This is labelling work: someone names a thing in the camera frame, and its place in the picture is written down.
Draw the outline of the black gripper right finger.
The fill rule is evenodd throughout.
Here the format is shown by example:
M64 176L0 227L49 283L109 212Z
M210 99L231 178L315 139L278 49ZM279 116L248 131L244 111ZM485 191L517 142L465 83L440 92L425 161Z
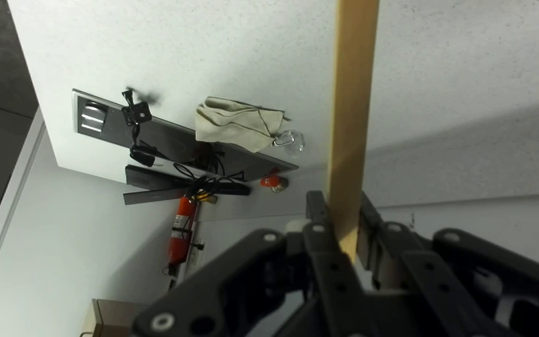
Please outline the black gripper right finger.
M461 229L425 238L367 195L358 234L375 290L414 296L431 337L539 337L539 262Z

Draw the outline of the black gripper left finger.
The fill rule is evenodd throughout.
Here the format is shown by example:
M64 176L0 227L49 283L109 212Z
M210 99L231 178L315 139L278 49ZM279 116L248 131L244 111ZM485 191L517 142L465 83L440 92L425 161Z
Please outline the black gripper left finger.
M364 290L341 251L321 191L308 193L300 232L259 229L134 320L135 337L246 337L289 294L302 307L279 337L371 337Z

